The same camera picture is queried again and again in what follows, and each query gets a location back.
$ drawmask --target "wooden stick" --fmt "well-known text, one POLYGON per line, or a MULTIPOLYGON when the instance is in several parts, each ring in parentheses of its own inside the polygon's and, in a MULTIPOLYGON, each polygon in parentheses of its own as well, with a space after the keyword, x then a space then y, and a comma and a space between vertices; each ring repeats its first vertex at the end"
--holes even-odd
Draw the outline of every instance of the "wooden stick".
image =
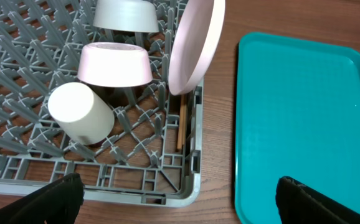
POLYGON ((178 150, 182 149, 182 135, 184 129, 184 95, 181 95, 181 102, 180 102, 180 115, 179 115, 179 132, 178 132, 178 150))
POLYGON ((187 137, 187 95, 184 97, 184 111, 182 113, 183 116, 183 134, 182 134, 182 145, 186 144, 186 137, 187 137))

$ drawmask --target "tray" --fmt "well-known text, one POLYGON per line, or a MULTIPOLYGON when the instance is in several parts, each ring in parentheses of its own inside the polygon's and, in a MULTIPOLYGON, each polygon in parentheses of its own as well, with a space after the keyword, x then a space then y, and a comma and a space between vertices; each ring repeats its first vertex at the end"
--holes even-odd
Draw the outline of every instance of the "tray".
POLYGON ((27 195, 71 172, 85 199, 183 207, 201 184, 203 82, 187 95, 187 141, 176 149, 179 99, 168 91, 171 46, 187 1, 154 0, 159 33, 91 26, 94 0, 0 1, 0 194, 27 195), (154 80, 105 95, 116 122, 100 145, 73 142, 47 109, 51 91, 77 82, 89 42, 145 46, 154 80))
POLYGON ((360 213, 360 54, 252 33, 239 45, 235 207, 243 223, 281 223, 290 176, 360 213))

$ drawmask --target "pink plate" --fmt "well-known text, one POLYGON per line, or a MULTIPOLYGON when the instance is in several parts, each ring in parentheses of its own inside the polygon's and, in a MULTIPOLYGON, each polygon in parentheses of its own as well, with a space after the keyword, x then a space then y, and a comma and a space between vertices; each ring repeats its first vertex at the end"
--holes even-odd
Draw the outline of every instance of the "pink plate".
POLYGON ((169 66, 169 90, 195 89, 212 62, 223 28, 225 0, 189 0, 181 17, 169 66))

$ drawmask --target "wooden table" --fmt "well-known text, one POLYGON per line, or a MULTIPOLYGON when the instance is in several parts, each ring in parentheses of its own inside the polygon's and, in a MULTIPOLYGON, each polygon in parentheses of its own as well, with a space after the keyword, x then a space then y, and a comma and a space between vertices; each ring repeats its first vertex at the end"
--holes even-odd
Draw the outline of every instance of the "wooden table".
MULTIPOLYGON (((238 223, 233 203, 234 100, 239 40, 249 32, 316 40, 360 52, 360 0, 227 0, 216 56, 205 77, 202 188, 186 208, 85 202, 76 223, 238 223)), ((0 195, 0 208, 19 197, 0 195)))

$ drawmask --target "gray dish rack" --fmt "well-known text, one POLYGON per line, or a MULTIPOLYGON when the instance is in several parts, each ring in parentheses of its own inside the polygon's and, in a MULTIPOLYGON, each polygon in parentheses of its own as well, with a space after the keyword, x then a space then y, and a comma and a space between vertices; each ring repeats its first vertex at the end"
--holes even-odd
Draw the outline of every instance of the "gray dish rack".
POLYGON ((189 205, 201 185, 203 81, 187 95, 181 150, 176 149, 179 106, 166 84, 187 1, 150 0, 159 33, 146 35, 91 26, 96 1, 0 0, 0 194, 27 195, 78 172, 85 200, 189 205), (108 101, 125 102, 111 105, 114 132, 93 147, 69 139, 47 109, 54 88, 78 82, 80 52, 90 42, 146 47, 154 73, 146 86, 105 93, 108 101))

